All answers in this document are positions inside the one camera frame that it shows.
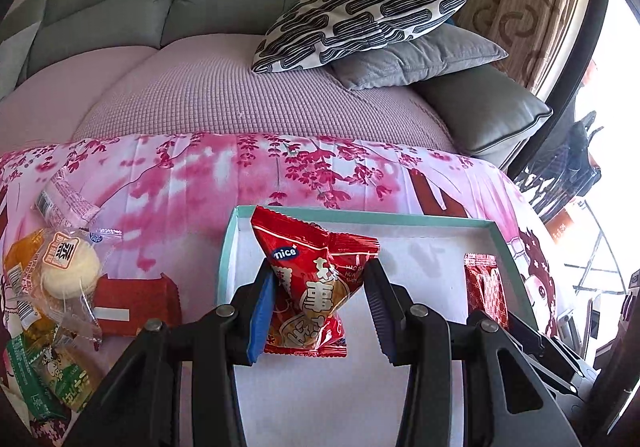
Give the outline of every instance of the black and white patterned pillow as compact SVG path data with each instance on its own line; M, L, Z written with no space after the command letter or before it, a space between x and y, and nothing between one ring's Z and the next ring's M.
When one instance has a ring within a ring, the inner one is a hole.
M256 73L305 70L354 52L415 39L466 0L300 0L258 46Z

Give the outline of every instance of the sofa armrest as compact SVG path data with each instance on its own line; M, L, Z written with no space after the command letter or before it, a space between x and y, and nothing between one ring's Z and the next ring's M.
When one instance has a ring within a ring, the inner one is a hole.
M482 159L508 157L553 113L490 64L416 82L412 87L447 124L460 151Z

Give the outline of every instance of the red box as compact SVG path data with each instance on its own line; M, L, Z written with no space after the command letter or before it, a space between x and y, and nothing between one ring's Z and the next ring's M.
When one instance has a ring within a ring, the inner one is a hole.
M182 324L178 287L160 279L109 279L103 275L94 292L94 314L104 335L135 337L152 318L169 327Z

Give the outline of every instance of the metal screw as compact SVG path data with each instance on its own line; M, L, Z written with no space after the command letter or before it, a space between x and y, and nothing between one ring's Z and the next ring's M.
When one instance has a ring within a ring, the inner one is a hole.
M230 304L221 304L216 308L216 315L219 317L230 317L236 313L236 309Z
M149 319L145 322L145 330L150 332L159 332L162 329L162 321L160 319Z
M492 321L491 319L483 319L480 322L480 327L487 333L495 333L498 331L498 329L500 329L500 326L498 326L498 323L495 321Z
M424 304L414 304L409 308L411 315L415 315L416 317L426 317L429 315L429 309Z

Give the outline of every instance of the pink tablecloth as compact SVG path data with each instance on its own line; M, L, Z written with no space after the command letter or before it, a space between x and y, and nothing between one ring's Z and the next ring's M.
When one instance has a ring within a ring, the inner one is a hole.
M168 274L180 290L185 321L212 308L229 215L236 205L251 204L494 220L526 282L541 331L556 333L556 308L567 304L553 278L562 267L550 236L509 179L481 160L273 134L132 135L9 153L0 159L3 256L43 225L33 203L63 165L71 171L70 183L103 208L100 226L124 233L106 265L109 276ZM6 301L10 289L6 283L2 288ZM20 332L20 323L12 303L2 308L6 340ZM126 344L105 341L104 367Z

